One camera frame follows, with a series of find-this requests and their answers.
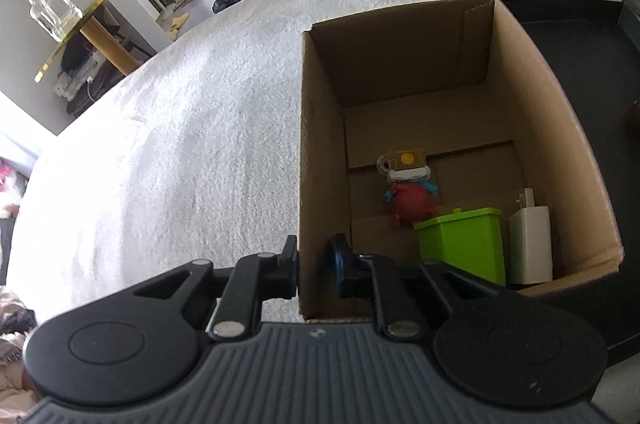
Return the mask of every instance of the green plastic box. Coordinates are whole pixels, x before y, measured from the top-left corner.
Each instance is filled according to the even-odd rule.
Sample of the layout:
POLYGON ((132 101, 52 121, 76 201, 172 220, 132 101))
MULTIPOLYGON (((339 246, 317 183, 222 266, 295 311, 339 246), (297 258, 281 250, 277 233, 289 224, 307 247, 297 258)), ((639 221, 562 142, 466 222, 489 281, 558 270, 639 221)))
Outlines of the green plastic box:
POLYGON ((500 215, 492 207, 428 219, 414 225, 422 259, 439 259, 471 274, 504 285, 500 215))

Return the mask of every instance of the white fleece blanket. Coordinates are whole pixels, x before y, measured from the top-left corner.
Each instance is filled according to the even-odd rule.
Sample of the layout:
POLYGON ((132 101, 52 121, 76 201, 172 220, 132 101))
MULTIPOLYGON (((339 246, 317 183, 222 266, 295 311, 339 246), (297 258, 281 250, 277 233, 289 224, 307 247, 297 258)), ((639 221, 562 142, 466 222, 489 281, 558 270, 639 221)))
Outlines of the white fleece blanket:
POLYGON ((38 160, 9 287, 42 321, 197 257, 279 251, 298 225, 301 33, 416 1, 245 0, 189 31, 38 160))

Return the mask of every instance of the bottle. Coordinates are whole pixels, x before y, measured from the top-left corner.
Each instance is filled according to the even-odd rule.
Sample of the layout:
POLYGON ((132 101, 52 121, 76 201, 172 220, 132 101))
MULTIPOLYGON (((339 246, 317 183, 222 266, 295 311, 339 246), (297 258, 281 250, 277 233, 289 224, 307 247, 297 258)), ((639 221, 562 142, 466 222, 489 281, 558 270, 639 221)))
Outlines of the bottle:
POLYGON ((57 42, 61 42, 82 19, 82 10, 71 0, 29 0, 31 17, 57 42))

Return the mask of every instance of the toy figure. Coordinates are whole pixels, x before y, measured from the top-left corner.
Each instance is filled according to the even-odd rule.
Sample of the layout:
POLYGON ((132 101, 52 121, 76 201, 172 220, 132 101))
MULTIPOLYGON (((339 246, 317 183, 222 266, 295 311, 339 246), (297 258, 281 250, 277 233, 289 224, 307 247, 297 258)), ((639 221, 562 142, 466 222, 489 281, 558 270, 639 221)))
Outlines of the toy figure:
POLYGON ((387 153, 380 156, 376 166, 391 184, 383 198, 391 202, 396 227, 402 222, 420 223, 438 216, 431 200, 438 188, 428 181, 431 169, 422 150, 387 153))

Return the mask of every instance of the white power adapter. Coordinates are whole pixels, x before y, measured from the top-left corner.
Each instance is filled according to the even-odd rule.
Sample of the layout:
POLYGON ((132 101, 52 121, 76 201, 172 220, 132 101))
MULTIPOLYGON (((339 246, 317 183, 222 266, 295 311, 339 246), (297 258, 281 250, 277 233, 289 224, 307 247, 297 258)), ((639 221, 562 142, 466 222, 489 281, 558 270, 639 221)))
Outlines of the white power adapter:
POLYGON ((520 194, 520 210, 509 219, 511 264, 508 282, 519 285, 553 279, 549 208, 535 206, 533 189, 520 194))

